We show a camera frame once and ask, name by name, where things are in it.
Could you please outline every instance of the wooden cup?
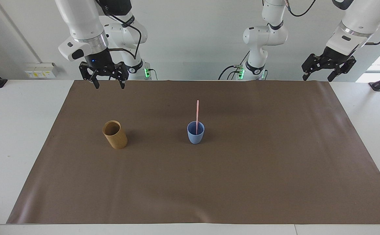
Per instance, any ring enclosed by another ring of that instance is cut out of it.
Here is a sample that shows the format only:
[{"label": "wooden cup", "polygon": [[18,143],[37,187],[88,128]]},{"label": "wooden cup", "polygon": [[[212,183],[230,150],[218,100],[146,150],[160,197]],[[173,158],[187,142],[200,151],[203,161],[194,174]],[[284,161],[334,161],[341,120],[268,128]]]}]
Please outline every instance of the wooden cup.
[{"label": "wooden cup", "polygon": [[103,134],[113,149],[123,149],[128,143],[125,132],[118,121],[109,121],[103,127]]}]

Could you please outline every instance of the cup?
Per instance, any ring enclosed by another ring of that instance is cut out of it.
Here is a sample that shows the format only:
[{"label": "cup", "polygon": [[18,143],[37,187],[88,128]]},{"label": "cup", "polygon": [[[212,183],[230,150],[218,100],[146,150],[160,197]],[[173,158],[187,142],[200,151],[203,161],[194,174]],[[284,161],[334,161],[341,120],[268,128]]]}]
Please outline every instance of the cup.
[{"label": "cup", "polygon": [[187,135],[189,136],[189,140],[192,144],[198,144],[202,141],[203,134],[205,133],[205,125],[199,122],[198,125],[198,134],[196,135],[196,121],[190,122],[187,125]]},{"label": "cup", "polygon": [[128,143],[125,132],[118,121],[109,121],[103,127],[103,134],[113,149],[123,149]]}]

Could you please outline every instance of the silver metal ring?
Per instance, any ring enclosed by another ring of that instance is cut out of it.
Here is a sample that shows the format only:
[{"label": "silver metal ring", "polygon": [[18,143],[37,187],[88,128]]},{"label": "silver metal ring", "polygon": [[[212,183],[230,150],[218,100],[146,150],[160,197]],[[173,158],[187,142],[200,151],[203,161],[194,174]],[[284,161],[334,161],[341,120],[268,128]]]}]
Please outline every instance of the silver metal ring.
[{"label": "silver metal ring", "polygon": [[88,43],[93,50],[92,54],[97,54],[104,51],[106,48],[108,48],[109,45],[105,31],[103,31],[99,36],[92,39],[74,39],[74,41]]},{"label": "silver metal ring", "polygon": [[344,32],[346,32],[350,35],[353,35],[353,36],[366,37],[366,38],[369,38],[370,36],[372,36],[372,33],[359,33],[359,32],[353,31],[353,30],[347,28],[342,21],[340,22],[339,27],[342,30],[344,30]]}]

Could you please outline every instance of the pink stick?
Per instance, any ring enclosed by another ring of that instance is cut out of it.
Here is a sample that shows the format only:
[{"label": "pink stick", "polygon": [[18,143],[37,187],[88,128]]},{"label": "pink stick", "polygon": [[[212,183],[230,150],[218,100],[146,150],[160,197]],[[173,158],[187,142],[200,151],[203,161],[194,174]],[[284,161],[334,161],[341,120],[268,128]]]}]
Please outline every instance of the pink stick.
[{"label": "pink stick", "polygon": [[196,135],[198,134],[197,128],[199,127],[199,100],[197,100],[197,109],[196,109]]}]

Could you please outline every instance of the table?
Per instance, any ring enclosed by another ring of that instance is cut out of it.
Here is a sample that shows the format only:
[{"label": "table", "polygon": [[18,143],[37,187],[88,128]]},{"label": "table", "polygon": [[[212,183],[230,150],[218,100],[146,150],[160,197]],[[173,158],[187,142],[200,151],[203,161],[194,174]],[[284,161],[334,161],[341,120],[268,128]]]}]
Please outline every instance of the table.
[{"label": "table", "polygon": [[[2,225],[58,115],[72,81],[9,81],[0,89],[0,234],[95,233],[132,231],[144,234],[374,234],[380,226],[325,225]],[[380,170],[380,92],[355,92],[365,84],[331,84],[338,99]]]}]

